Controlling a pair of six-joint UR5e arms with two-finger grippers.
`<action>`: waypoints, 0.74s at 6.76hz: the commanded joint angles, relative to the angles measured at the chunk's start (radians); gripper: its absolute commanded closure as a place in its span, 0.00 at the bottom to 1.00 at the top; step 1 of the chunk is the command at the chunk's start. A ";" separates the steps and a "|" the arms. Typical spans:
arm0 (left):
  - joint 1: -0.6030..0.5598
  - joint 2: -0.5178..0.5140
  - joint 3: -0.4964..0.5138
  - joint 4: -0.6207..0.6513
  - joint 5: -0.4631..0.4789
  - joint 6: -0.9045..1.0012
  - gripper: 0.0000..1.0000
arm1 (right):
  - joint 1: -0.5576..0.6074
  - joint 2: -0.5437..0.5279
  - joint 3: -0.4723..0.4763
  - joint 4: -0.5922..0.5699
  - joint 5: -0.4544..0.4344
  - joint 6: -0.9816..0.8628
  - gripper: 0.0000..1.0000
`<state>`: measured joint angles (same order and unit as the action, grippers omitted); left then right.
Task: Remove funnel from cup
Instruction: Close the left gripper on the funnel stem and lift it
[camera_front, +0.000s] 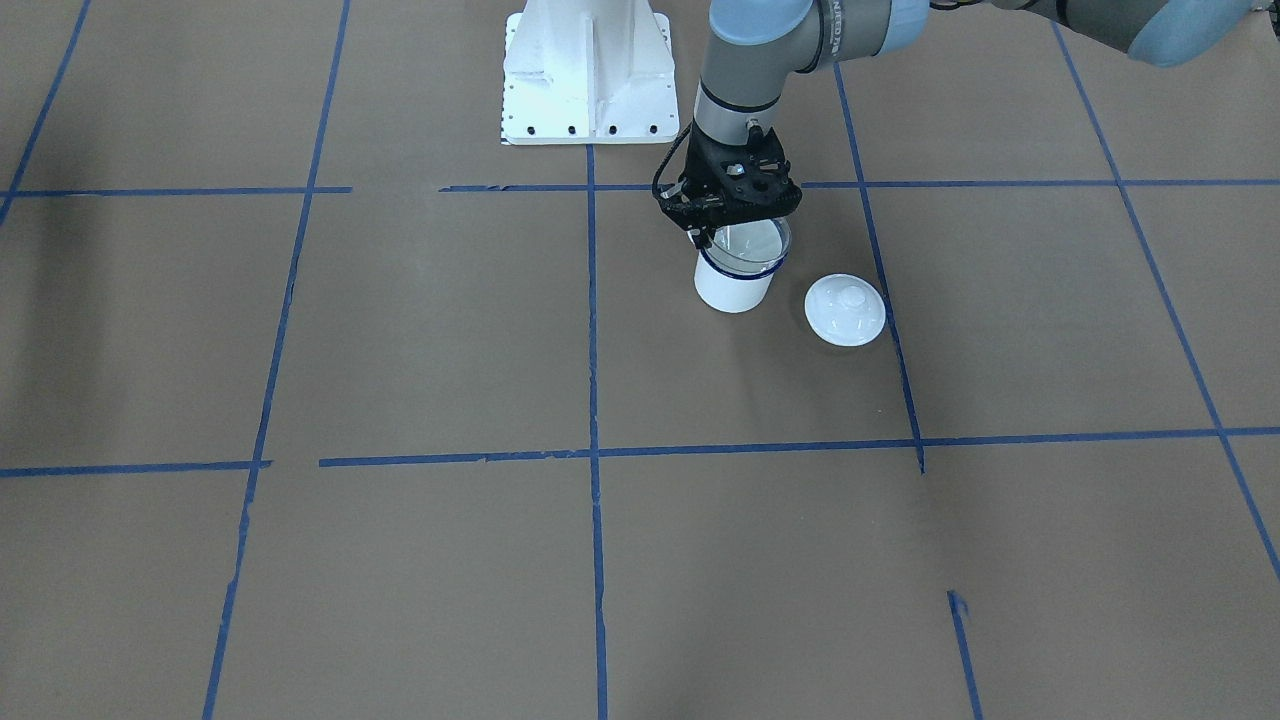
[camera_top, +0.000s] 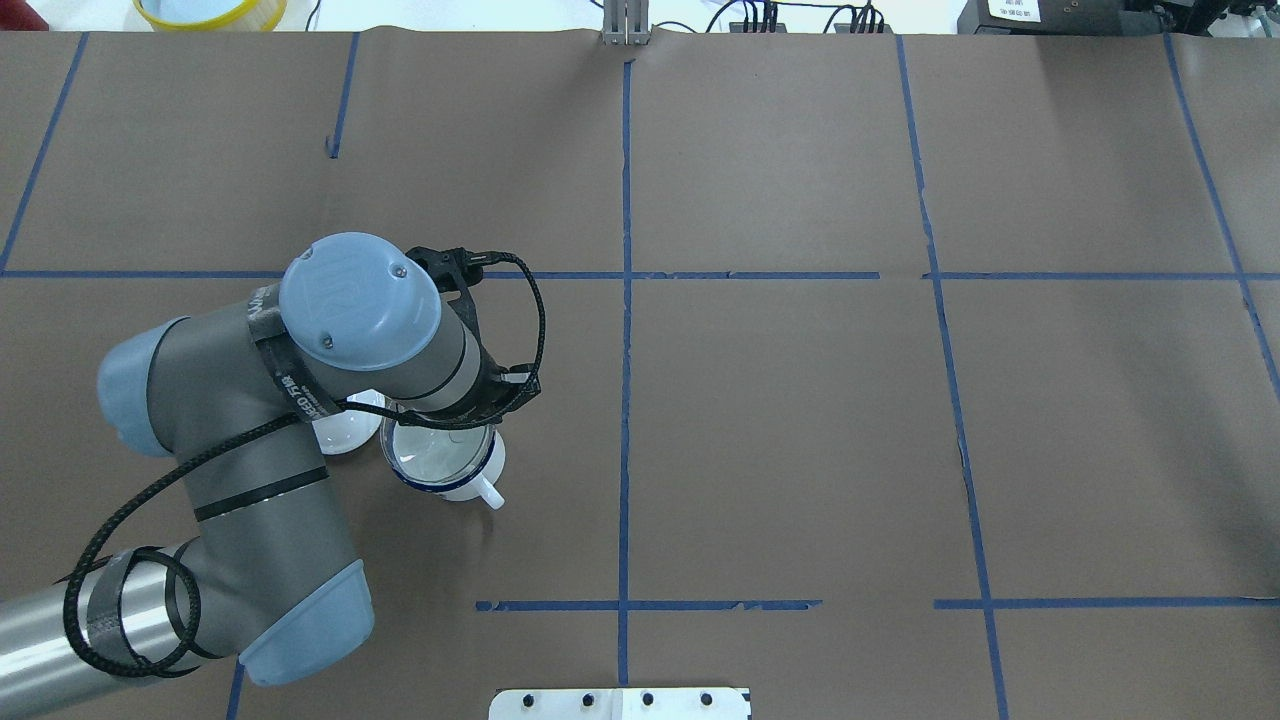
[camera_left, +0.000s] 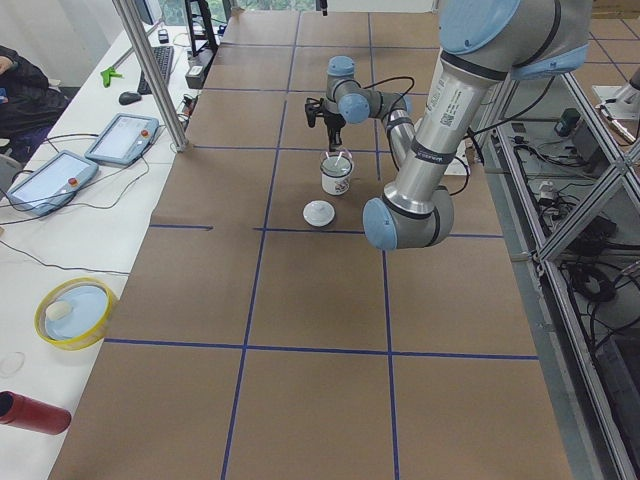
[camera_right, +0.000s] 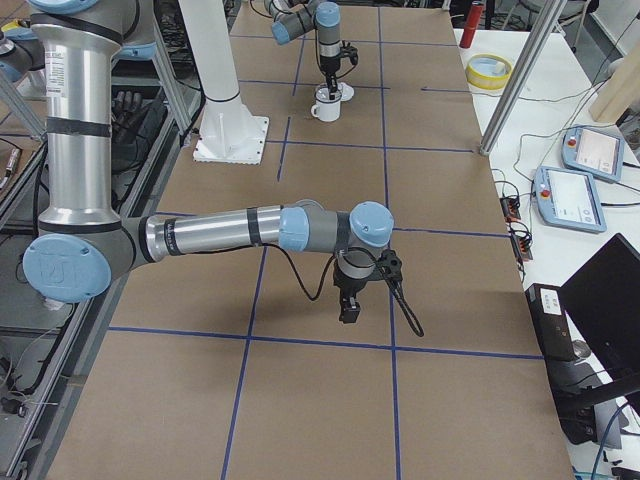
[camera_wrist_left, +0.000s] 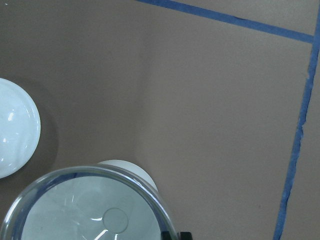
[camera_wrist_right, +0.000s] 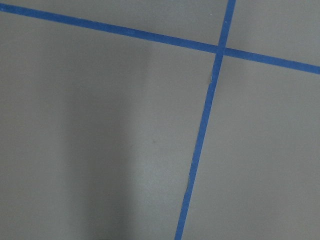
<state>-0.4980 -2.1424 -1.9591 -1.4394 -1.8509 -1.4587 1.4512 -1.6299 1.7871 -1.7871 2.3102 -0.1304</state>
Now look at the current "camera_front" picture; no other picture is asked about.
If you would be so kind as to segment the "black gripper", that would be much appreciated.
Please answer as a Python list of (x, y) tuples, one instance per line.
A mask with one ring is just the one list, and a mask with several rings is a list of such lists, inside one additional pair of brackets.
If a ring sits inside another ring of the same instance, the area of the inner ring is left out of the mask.
[(691, 237), (713, 237), (731, 225), (786, 218), (803, 201), (803, 190), (791, 178), (791, 163), (774, 129), (751, 126), (746, 143), (737, 146), (687, 126), (669, 146), (658, 177), (684, 143), (689, 143), (684, 169), (675, 183), (657, 183), (657, 204)]

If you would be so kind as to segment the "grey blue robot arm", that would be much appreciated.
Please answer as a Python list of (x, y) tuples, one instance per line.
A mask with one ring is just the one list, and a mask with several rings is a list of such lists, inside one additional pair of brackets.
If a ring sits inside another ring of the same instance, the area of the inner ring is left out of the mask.
[[(731, 225), (792, 214), (803, 191), (774, 129), (791, 76), (913, 44), (932, 13), (956, 1), (714, 1), (694, 117), (673, 141), (677, 181), (652, 182), (662, 213), (699, 249)], [(1169, 68), (1225, 38), (1252, 1), (1001, 1), (1111, 47)]]

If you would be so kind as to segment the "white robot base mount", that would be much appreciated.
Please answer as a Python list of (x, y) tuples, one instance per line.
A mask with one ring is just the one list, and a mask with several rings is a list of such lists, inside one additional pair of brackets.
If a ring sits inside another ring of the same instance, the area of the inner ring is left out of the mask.
[(668, 143), (682, 128), (669, 18), (648, 1), (527, 1), (504, 51), (502, 143)]

